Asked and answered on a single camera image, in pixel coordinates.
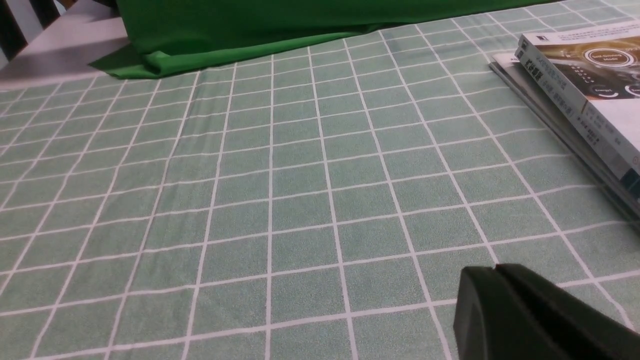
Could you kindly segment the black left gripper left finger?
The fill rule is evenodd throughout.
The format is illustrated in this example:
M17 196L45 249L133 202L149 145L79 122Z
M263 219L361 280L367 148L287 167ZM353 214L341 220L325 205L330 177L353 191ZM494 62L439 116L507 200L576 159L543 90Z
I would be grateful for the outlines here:
M569 360L494 268L461 270L454 325L460 360Z

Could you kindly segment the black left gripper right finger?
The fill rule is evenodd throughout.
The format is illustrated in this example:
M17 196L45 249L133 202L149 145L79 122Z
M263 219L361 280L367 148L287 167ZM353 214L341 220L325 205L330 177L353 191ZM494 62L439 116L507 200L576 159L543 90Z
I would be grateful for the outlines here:
M640 338L521 264L496 265L542 330L572 360L638 360Z

